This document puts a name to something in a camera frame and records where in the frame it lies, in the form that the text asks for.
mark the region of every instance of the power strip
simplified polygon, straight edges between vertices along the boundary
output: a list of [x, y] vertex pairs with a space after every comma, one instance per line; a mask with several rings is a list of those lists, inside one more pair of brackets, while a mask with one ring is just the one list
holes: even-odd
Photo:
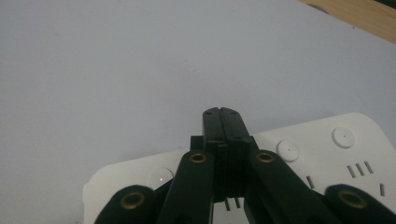
[[[396, 213], [396, 151], [370, 118], [351, 113], [253, 134], [259, 148], [278, 153], [318, 193], [347, 184], [371, 194]], [[120, 189], [143, 185], [153, 189], [173, 178], [188, 150], [108, 165], [84, 186], [84, 223], [92, 224]], [[216, 203], [213, 223], [248, 224], [243, 199]]]

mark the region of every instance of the round white button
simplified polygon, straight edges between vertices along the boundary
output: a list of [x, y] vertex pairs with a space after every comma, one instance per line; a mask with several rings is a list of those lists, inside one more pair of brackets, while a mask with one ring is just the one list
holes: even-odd
[[276, 152], [284, 161], [295, 161], [300, 156], [300, 149], [290, 140], [277, 144]]
[[336, 128], [332, 131], [332, 140], [341, 148], [349, 148], [355, 144], [355, 136], [346, 128]]
[[151, 174], [149, 185], [152, 189], [157, 189], [173, 178], [172, 171], [160, 168]]

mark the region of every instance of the brass screw insert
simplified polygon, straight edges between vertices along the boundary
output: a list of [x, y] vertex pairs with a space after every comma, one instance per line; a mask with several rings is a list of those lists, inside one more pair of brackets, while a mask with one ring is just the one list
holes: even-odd
[[256, 159], [262, 162], [273, 162], [275, 160], [275, 158], [271, 154], [266, 152], [257, 153]]
[[129, 193], [122, 197], [121, 206], [124, 209], [136, 209], [145, 201], [145, 195], [139, 191]]
[[201, 163], [205, 162], [207, 160], [207, 157], [203, 153], [194, 153], [190, 155], [190, 161], [195, 162], [195, 163]]
[[343, 203], [346, 203], [351, 207], [359, 209], [367, 207], [366, 200], [353, 191], [343, 189], [338, 192], [338, 197], [341, 199], [341, 201], [343, 201]]

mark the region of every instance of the white backdrop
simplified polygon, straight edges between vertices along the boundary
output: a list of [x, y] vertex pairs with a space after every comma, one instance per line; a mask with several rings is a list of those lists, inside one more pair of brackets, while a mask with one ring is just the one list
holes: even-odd
[[297, 0], [0, 2], [1, 223], [74, 223], [117, 161], [360, 112], [396, 146], [396, 45]]

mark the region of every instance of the black plastic linkage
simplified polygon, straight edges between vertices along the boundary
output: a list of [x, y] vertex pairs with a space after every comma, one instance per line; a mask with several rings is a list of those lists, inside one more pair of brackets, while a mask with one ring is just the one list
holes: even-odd
[[186, 153], [163, 204], [157, 224], [210, 224], [213, 213], [213, 156]]
[[[259, 199], [274, 223], [341, 223], [274, 152], [252, 151], [248, 156], [247, 175], [250, 191], [247, 202]], [[260, 214], [248, 217], [249, 222], [260, 223], [254, 219], [257, 217]]]
[[119, 190], [99, 214], [95, 224], [155, 223], [154, 191], [143, 186]]
[[191, 138], [191, 150], [202, 149], [215, 157], [214, 202], [243, 197], [244, 163], [249, 151], [258, 149], [238, 112], [211, 108], [203, 114], [203, 136]]
[[327, 205], [345, 223], [396, 223], [396, 216], [382, 203], [366, 192], [348, 185], [336, 185], [326, 189]]

